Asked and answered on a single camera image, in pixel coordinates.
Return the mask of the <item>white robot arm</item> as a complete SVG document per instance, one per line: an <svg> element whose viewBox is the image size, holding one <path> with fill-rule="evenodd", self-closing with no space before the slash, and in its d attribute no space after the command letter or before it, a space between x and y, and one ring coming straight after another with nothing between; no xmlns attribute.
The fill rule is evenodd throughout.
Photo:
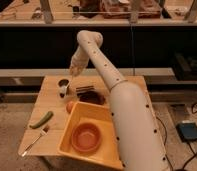
<svg viewBox="0 0 197 171"><path fill-rule="evenodd" d="M110 111L124 171L169 171L165 146L145 91L128 81L102 53L101 33L82 30L77 41L70 74L78 76L91 61L110 91Z"/></svg>

